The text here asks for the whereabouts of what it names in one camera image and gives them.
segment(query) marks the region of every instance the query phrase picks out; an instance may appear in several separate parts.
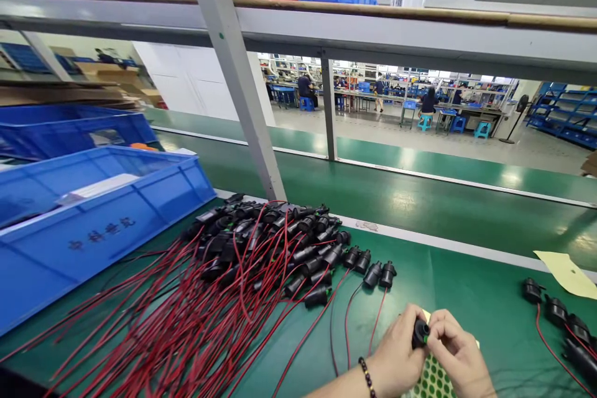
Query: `beaded bracelet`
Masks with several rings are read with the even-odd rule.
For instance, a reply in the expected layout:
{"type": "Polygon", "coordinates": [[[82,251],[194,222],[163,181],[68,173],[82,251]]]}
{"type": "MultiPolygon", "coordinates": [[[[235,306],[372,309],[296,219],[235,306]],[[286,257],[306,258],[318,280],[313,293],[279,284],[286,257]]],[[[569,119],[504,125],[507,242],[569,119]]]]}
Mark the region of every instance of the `beaded bracelet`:
{"type": "Polygon", "coordinates": [[[371,398],[377,398],[377,395],[375,395],[375,390],[373,390],[373,382],[371,382],[371,375],[369,374],[369,370],[367,370],[367,364],[365,364],[365,360],[362,356],[359,358],[359,364],[363,369],[363,373],[365,373],[365,380],[367,381],[367,387],[369,387],[369,395],[371,396],[371,398]]]}

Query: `blue shelving rack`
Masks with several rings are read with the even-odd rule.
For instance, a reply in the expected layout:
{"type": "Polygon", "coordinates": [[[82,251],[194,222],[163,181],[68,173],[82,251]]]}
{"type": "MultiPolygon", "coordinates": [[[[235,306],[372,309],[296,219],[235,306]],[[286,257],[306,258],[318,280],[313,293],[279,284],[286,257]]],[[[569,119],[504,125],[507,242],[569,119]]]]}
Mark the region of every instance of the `blue shelving rack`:
{"type": "Polygon", "coordinates": [[[548,90],[527,126],[597,149],[597,90],[548,90]]]}

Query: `paper sheet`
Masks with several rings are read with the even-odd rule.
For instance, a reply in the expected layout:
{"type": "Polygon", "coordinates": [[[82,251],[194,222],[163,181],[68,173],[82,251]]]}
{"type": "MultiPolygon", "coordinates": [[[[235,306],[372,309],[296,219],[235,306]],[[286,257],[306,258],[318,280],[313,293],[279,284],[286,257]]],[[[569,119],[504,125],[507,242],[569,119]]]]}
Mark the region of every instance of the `paper sheet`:
{"type": "Polygon", "coordinates": [[[569,293],[597,300],[597,286],[572,262],[570,255],[534,251],[545,263],[557,282],[569,293]]]}

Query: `support column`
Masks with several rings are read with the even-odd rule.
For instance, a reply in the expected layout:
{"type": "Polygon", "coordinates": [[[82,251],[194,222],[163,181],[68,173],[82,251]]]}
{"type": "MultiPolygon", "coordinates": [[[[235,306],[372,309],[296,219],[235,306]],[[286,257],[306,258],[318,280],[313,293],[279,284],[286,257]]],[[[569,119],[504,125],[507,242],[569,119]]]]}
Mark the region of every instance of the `support column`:
{"type": "Polygon", "coordinates": [[[338,158],[336,152],[336,130],[334,129],[335,99],[334,99],[334,70],[331,60],[322,59],[323,82],[323,112],[325,113],[325,134],[328,138],[328,159],[338,158]]]}
{"type": "Polygon", "coordinates": [[[249,151],[270,200],[286,200],[232,0],[198,0],[249,151]]]}
{"type": "Polygon", "coordinates": [[[50,71],[58,77],[60,81],[72,82],[73,78],[67,73],[67,71],[60,65],[58,59],[54,55],[54,52],[44,43],[44,41],[37,35],[37,33],[31,31],[21,31],[21,34],[31,46],[31,49],[37,54],[37,56],[43,61],[50,71]]]}

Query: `human hand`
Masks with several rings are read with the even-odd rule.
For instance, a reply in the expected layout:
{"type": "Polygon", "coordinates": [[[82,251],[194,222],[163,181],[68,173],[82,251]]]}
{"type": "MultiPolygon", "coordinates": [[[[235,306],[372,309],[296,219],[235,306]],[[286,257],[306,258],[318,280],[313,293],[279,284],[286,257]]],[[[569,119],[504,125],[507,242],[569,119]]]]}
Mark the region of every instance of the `human hand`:
{"type": "Polygon", "coordinates": [[[459,398],[497,397],[474,336],[462,329],[448,310],[429,319],[427,347],[442,365],[459,398]]]}
{"type": "Polygon", "coordinates": [[[423,310],[408,304],[386,331],[375,354],[367,360],[378,398],[399,397],[413,388],[423,373],[428,352],[423,348],[412,349],[417,317],[425,320],[423,310]]]}

